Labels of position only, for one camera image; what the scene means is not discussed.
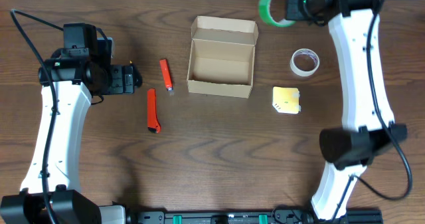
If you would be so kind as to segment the green tape roll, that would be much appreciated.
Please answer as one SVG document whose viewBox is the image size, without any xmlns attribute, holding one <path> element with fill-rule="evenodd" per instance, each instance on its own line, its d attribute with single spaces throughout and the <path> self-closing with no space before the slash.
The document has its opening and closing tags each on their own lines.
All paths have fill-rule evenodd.
<svg viewBox="0 0 425 224">
<path fill-rule="evenodd" d="M 259 0 L 258 12 L 263 22 L 274 27 L 291 27 L 296 23 L 295 21 L 289 21 L 286 19 L 282 19 L 280 21 L 275 20 L 272 16 L 271 4 L 272 0 Z"/>
</svg>

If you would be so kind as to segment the white masking tape roll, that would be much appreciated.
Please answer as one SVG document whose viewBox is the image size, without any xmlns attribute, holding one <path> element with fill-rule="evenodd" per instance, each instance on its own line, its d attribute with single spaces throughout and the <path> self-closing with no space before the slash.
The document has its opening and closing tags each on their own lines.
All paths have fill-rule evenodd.
<svg viewBox="0 0 425 224">
<path fill-rule="evenodd" d="M 300 77 L 313 75 L 320 65 L 318 55 L 310 49 L 298 49 L 290 59 L 292 72 Z"/>
</svg>

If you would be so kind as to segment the orange stapler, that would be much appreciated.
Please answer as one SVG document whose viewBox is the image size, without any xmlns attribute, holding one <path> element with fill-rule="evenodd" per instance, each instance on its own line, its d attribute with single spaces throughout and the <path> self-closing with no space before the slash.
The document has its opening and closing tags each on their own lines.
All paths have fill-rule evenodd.
<svg viewBox="0 0 425 224">
<path fill-rule="evenodd" d="M 162 75 L 163 75 L 165 87 L 169 92 L 171 92 L 171 91 L 173 91 L 173 83 L 172 83 L 172 80 L 171 80 L 171 74 L 170 74 L 170 71 L 169 71 L 168 62 L 167 62 L 166 59 L 161 59 L 159 61 L 159 64 L 160 64 L 160 67 L 161 67 L 161 72 L 162 72 Z"/>
</svg>

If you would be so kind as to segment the yellow sticky note pad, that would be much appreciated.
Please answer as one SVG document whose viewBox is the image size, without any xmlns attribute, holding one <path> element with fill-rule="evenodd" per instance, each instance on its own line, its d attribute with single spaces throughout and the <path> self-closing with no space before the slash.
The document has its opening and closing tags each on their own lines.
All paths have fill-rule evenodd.
<svg viewBox="0 0 425 224">
<path fill-rule="evenodd" d="M 279 113 L 298 114 L 301 111 L 299 105 L 300 93 L 297 88 L 273 87 L 272 107 Z"/>
</svg>

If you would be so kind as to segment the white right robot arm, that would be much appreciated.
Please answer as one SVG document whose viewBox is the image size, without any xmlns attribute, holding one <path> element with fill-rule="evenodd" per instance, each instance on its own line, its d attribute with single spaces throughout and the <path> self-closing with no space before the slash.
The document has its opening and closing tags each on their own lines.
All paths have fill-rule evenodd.
<svg viewBox="0 0 425 224">
<path fill-rule="evenodd" d="M 384 0 L 287 0 L 286 19 L 328 27 L 343 91 L 342 125 L 321 131 L 325 168 L 311 198 L 307 223 L 370 223 L 370 211 L 348 211 L 355 184 L 373 160 L 399 149 L 407 137 L 395 122 L 379 53 L 379 12 Z"/>
</svg>

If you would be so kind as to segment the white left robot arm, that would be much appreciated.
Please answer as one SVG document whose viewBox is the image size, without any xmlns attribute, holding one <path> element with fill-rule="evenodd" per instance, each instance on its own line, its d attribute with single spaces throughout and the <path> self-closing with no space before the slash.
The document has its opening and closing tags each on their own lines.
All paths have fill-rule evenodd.
<svg viewBox="0 0 425 224">
<path fill-rule="evenodd" d="M 131 94 L 141 84 L 134 65 L 83 58 L 50 58 L 39 71 L 42 117 L 31 166 L 17 195 L 1 200 L 6 223 L 137 223 L 113 203 L 98 206 L 80 192 L 79 157 L 84 121 L 94 95 Z"/>
</svg>

